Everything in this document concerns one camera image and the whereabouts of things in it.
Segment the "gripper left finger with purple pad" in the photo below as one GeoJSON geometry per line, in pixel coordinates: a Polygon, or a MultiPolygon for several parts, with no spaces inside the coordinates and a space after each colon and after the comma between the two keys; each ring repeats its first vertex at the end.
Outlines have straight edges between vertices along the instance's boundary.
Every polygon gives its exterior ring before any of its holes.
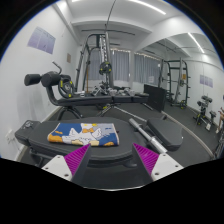
{"type": "Polygon", "coordinates": [[[91,156],[91,146],[84,145],[66,156],[56,155],[43,170],[68,181],[81,181],[91,156]]]}

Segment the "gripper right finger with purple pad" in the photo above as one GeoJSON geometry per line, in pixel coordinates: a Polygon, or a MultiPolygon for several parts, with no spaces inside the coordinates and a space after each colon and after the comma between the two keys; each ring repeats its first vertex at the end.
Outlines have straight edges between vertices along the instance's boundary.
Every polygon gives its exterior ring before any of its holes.
{"type": "Polygon", "coordinates": [[[183,166],[167,153],[156,153],[134,143],[132,153],[144,181],[156,181],[183,169],[183,166]]]}

